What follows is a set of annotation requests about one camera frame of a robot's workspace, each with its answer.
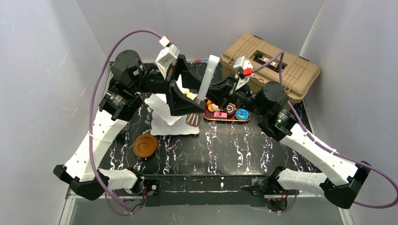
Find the chocolate swirl roll cake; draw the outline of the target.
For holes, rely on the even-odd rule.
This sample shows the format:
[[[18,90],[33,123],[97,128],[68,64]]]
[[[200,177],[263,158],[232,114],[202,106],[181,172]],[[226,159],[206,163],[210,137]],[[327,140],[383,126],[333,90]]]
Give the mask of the chocolate swirl roll cake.
[[[235,105],[232,104],[232,103],[229,103],[229,104],[226,106],[226,108],[225,108],[225,112],[226,112],[228,115],[233,115],[233,114],[235,114],[235,111],[236,111],[236,107],[235,107]]]

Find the metal serving tongs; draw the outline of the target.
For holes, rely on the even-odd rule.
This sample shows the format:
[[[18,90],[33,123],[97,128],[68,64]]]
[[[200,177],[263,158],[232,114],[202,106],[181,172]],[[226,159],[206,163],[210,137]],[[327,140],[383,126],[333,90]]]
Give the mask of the metal serving tongs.
[[[220,58],[215,55],[210,55],[208,58],[207,67],[201,81],[199,92],[194,99],[195,103],[199,104],[200,109],[204,109],[205,98],[219,61]],[[195,112],[187,115],[185,122],[187,125],[196,128],[200,125],[200,121],[200,113]]]

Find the white three-tier cake stand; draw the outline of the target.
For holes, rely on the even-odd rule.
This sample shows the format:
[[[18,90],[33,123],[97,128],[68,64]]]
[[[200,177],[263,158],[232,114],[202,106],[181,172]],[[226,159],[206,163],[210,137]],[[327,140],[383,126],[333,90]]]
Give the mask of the white three-tier cake stand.
[[[144,100],[144,103],[152,109],[150,134],[153,136],[197,135],[199,128],[186,124],[186,115],[172,116],[166,101],[165,94],[151,94]]]

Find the yellow layered cake piece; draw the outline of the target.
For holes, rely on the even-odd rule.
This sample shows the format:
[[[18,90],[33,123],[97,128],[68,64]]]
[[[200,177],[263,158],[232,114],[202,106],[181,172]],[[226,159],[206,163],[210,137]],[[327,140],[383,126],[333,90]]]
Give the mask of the yellow layered cake piece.
[[[185,91],[184,95],[186,95],[191,100],[194,100],[197,97],[197,94],[194,94],[194,93],[190,92],[189,90]]]

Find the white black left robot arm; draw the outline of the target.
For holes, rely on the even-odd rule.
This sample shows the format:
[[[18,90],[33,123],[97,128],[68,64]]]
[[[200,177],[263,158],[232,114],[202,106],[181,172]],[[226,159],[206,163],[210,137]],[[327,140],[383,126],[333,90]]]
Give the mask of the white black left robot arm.
[[[146,68],[134,50],[119,53],[111,66],[115,83],[102,98],[99,109],[91,115],[92,124],[75,154],[53,173],[67,183],[77,195],[96,200],[107,190],[128,189],[135,195],[145,187],[143,177],[132,168],[103,170],[98,168],[114,139],[126,127],[142,105],[141,93],[165,94],[173,116],[199,113],[202,104],[186,97],[179,89],[198,90],[201,79],[192,74],[184,55],[179,55],[163,76],[156,66]]]

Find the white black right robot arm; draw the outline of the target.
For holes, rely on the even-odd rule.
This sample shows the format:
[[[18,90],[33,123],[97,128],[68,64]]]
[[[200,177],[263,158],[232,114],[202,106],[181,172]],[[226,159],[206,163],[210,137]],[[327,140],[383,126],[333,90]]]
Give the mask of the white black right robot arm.
[[[320,169],[320,173],[309,173],[278,168],[268,179],[274,187],[322,195],[343,209],[352,206],[370,170],[339,158],[336,152],[327,152],[321,148],[323,142],[303,131],[294,115],[284,109],[289,98],[280,83],[268,82],[253,93],[248,85],[236,89],[236,82],[228,77],[211,84],[206,97],[217,106],[232,103],[260,116],[258,126],[262,132],[292,148]]]

